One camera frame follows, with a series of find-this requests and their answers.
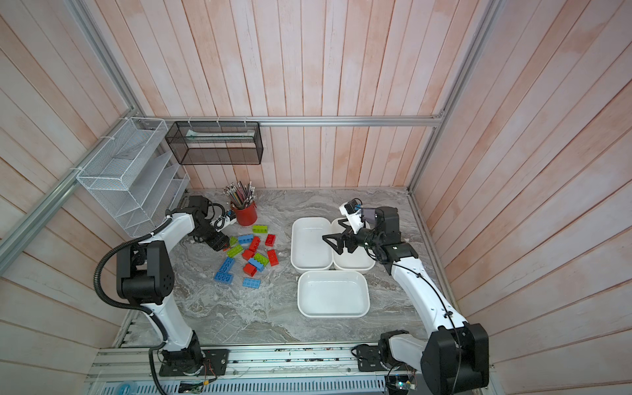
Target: vent grille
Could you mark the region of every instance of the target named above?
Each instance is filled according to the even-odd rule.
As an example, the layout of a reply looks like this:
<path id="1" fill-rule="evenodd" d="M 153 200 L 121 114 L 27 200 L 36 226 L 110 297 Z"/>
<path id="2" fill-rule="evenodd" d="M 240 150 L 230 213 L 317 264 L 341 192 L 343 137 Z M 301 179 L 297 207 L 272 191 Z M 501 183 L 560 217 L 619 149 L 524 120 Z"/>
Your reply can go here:
<path id="1" fill-rule="evenodd" d="M 179 380 L 161 382 L 165 391 L 170 395 L 178 393 Z M 101 395 L 128 395 L 115 393 L 119 382 L 108 382 Z M 137 382 L 136 394 L 152 395 L 158 391 L 151 381 Z M 384 392 L 383 376 L 354 376 L 354 377 L 295 377 L 273 379 L 233 379 L 220 380 L 204 387 L 203 394 L 232 394 L 250 395 L 262 394 L 351 394 L 354 392 Z"/>

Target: blue lego brick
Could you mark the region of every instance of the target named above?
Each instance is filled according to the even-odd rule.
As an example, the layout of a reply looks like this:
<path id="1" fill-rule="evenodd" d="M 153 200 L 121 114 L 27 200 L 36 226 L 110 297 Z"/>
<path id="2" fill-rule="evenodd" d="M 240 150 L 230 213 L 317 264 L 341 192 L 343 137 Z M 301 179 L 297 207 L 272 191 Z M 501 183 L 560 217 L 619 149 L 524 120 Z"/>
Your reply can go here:
<path id="1" fill-rule="evenodd" d="M 259 286 L 261 285 L 261 280 L 244 279 L 242 285 L 248 288 L 259 288 Z"/>
<path id="2" fill-rule="evenodd" d="M 239 244 L 250 244 L 255 237 L 252 234 L 245 234 L 243 236 L 237 236 Z"/>
<path id="3" fill-rule="evenodd" d="M 233 282 L 233 275 L 228 273 L 217 272 L 213 280 L 219 281 L 220 283 L 230 284 Z"/>
<path id="4" fill-rule="evenodd" d="M 231 268 L 233 267 L 234 263 L 235 263 L 235 259 L 226 258 L 226 260 L 222 264 L 222 267 L 219 268 L 219 272 L 220 273 L 228 273 L 231 270 Z"/>
<path id="5" fill-rule="evenodd" d="M 254 258 L 248 259 L 248 263 L 256 267 L 258 271 L 260 272 L 264 271 L 264 266 L 260 264 L 259 262 L 257 262 Z"/>

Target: gray marble surface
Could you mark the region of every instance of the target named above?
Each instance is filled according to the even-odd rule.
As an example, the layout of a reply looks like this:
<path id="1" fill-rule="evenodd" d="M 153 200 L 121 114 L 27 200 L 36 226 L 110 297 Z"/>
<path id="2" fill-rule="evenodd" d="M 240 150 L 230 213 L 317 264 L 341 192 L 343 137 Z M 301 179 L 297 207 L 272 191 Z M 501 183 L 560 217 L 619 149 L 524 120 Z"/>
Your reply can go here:
<path id="1" fill-rule="evenodd" d="M 228 206 L 221 191 L 207 191 L 213 202 Z M 338 207 L 352 198 L 362 199 L 366 207 L 381 205 L 397 207 L 403 238 L 424 261 L 428 274 L 434 270 L 423 245 L 408 197 L 404 190 L 380 188 L 373 190 L 262 190 L 257 193 L 257 224 L 268 225 L 277 236 L 274 249 L 279 265 L 268 265 L 255 276 L 261 280 L 259 289 L 241 285 L 246 274 L 245 261 L 238 255 L 231 269 L 233 283 L 220 284 L 213 280 L 226 258 L 225 252 L 215 252 L 205 243 L 184 238 L 169 256 L 176 273 L 174 295 L 185 321 L 195 330 L 202 344 L 295 343 L 321 341 L 376 341 L 383 332 L 396 329 L 410 331 L 415 337 L 426 338 L 425 329 L 413 305 L 399 285 L 380 264 L 365 274 L 368 282 L 370 310 L 359 319 L 309 319 L 296 305 L 299 273 L 289 261 L 292 223 L 301 217 L 325 217 L 332 221 L 340 217 Z M 252 233 L 252 227 L 237 224 L 224 231 L 230 236 Z M 265 235 L 259 251 L 265 253 Z M 158 343 L 158 337 L 144 316 L 132 321 L 123 347 Z"/>

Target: white wire mesh organizer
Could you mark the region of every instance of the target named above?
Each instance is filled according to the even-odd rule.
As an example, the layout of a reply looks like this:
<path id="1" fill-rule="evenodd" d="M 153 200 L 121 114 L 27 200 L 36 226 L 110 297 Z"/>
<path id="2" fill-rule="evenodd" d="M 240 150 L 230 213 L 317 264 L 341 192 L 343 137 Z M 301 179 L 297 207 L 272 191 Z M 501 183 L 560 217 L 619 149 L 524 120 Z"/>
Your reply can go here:
<path id="1" fill-rule="evenodd" d="M 166 133 L 163 119 L 130 118 L 77 176 L 131 237 L 158 227 L 189 182 L 169 164 L 172 153 L 152 157 Z"/>

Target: black mounting plate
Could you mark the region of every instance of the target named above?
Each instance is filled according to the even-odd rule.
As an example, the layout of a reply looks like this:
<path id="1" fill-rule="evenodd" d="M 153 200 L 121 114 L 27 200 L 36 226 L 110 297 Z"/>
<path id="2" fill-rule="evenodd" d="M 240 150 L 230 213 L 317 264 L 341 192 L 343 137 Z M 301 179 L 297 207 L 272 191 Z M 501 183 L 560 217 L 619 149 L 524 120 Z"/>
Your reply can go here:
<path id="1" fill-rule="evenodd" d="M 227 349 L 203 349 L 204 363 L 213 368 L 213 371 L 218 376 L 226 374 L 226 364 L 228 363 L 228 350 Z M 204 368 L 198 373 L 198 376 L 204 375 L 212 377 L 213 373 L 205 372 Z M 162 377 L 175 377 L 184 376 L 183 369 L 178 362 L 165 361 L 160 367 L 159 375 Z"/>

